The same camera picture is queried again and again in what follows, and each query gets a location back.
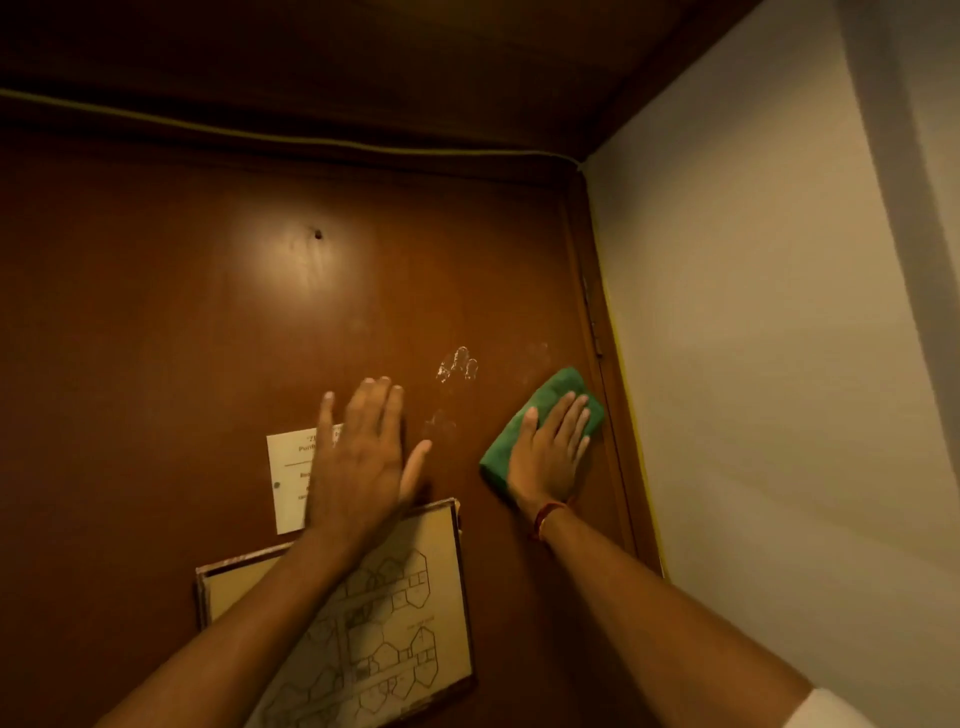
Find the white shirt sleeve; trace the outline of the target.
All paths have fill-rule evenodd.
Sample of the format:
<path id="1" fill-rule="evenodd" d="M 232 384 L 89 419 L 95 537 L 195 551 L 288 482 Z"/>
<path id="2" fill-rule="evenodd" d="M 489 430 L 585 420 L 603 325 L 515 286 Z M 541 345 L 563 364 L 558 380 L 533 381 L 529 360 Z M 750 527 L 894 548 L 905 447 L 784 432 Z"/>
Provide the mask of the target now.
<path id="1" fill-rule="evenodd" d="M 860 710 L 828 689 L 815 687 L 782 728 L 878 728 Z"/>

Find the red thread wristband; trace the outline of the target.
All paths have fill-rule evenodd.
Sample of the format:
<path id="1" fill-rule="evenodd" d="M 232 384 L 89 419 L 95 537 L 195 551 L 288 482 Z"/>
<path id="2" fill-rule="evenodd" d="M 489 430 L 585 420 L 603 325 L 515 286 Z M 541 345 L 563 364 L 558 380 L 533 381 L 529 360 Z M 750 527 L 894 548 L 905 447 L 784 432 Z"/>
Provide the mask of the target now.
<path id="1" fill-rule="evenodd" d="M 534 519 L 531 526 L 531 538 L 534 541 L 543 542 L 544 525 L 549 516 L 551 516 L 554 512 L 568 510 L 569 508 L 569 504 L 558 500 L 549 500 L 542 504 L 534 514 Z"/>

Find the person's right hand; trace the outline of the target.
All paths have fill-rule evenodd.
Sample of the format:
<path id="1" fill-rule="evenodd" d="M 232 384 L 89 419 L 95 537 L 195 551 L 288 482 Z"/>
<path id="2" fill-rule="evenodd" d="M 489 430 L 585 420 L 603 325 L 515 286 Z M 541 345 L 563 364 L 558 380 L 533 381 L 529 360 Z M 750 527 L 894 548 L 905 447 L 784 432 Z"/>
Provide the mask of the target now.
<path id="1" fill-rule="evenodd" d="M 537 456 L 534 463 L 517 464 L 516 445 L 510 456 L 509 489 L 519 512 L 533 524 L 537 510 L 546 502 L 567 502 L 574 493 L 577 471 L 571 469 L 571 452 L 558 445 L 558 429 L 569 402 L 568 393 L 553 409 L 537 431 Z"/>

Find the person's right forearm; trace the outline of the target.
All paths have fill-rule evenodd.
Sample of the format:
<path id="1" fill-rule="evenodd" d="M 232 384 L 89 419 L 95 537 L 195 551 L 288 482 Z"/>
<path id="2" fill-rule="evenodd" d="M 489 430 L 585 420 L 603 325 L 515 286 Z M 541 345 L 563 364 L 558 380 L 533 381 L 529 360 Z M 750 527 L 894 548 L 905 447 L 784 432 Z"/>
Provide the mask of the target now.
<path id="1" fill-rule="evenodd" d="M 665 728 L 783 728 L 813 686 L 570 509 L 543 539 Z"/>

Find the brown wooden door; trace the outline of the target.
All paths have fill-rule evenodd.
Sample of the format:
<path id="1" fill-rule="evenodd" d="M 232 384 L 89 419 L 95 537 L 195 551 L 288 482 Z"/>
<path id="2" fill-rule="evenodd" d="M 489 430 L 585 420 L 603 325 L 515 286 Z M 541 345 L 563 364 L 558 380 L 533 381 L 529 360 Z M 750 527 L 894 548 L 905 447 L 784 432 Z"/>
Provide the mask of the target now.
<path id="1" fill-rule="evenodd" d="M 320 229 L 322 240 L 313 237 Z M 405 389 L 461 504 L 474 683 L 415 728 L 650 715 L 478 462 L 557 370 L 604 380 L 586 194 L 25 133 L 0 140 L 0 728 L 89 728 L 271 547 L 266 437 Z"/>

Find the green cleaning cloth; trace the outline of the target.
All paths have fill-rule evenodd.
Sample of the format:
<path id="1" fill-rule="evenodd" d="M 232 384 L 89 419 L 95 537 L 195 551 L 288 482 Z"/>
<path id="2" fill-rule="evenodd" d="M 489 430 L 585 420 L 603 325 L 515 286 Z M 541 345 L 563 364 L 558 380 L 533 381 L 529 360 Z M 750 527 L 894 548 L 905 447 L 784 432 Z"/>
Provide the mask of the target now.
<path id="1" fill-rule="evenodd" d="M 481 456 L 479 461 L 481 478 L 500 498 L 506 500 L 513 497 L 508 478 L 510 459 L 520 439 L 522 421 L 526 412 L 530 408 L 536 410 L 537 428 L 540 430 L 553 409 L 569 393 L 575 395 L 577 399 L 584 399 L 583 409 L 588 413 L 588 418 L 582 430 L 579 431 L 579 437 L 574 436 L 577 432 L 576 426 L 571 427 L 570 434 L 574 445 L 579 448 L 584 439 L 592 438 L 601 428 L 606 416 L 604 405 L 590 391 L 580 371 L 572 367 L 558 370 L 534 390 L 534 393 L 520 410 L 510 417 Z"/>

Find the person's left forearm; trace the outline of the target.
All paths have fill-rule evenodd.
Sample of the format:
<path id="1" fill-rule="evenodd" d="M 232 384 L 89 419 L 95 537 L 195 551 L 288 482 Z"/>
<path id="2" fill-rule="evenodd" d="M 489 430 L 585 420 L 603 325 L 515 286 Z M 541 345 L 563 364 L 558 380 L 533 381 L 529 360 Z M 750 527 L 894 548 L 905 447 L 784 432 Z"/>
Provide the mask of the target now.
<path id="1" fill-rule="evenodd" d="M 93 728 L 242 728 L 369 534 L 308 527 L 267 573 Z"/>

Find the person's left hand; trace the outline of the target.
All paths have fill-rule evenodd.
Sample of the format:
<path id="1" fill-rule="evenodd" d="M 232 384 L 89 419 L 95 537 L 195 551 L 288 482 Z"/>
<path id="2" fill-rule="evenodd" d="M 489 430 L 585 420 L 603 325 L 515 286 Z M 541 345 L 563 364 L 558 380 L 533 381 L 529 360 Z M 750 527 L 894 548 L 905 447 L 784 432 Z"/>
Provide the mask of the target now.
<path id="1" fill-rule="evenodd" d="M 368 551 L 411 506 L 399 504 L 402 469 L 412 452 L 404 452 L 404 389 L 391 382 L 389 441 L 365 450 L 365 383 L 370 380 L 376 378 L 365 378 L 351 396 L 338 440 L 324 459 L 317 459 L 316 443 L 305 527 L 330 550 Z"/>

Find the white paper notice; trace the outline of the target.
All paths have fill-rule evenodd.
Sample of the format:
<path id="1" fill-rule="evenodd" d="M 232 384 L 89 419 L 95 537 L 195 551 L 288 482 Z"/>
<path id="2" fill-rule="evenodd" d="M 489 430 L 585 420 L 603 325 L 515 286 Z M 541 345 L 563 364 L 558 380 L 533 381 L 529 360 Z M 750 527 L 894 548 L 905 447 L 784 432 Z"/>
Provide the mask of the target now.
<path id="1" fill-rule="evenodd" d="M 305 527 L 306 500 L 314 460 L 317 429 L 307 428 L 266 437 L 275 531 L 279 536 Z"/>

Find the framed floor plan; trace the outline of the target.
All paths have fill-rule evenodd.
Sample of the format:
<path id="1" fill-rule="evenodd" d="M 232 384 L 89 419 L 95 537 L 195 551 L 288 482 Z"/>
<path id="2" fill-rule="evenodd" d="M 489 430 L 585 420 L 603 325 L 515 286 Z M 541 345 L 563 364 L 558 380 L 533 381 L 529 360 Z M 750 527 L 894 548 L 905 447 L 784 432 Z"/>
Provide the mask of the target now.
<path id="1" fill-rule="evenodd" d="M 334 588 L 244 728 L 385 728 L 474 684 L 459 501 L 415 508 Z"/>

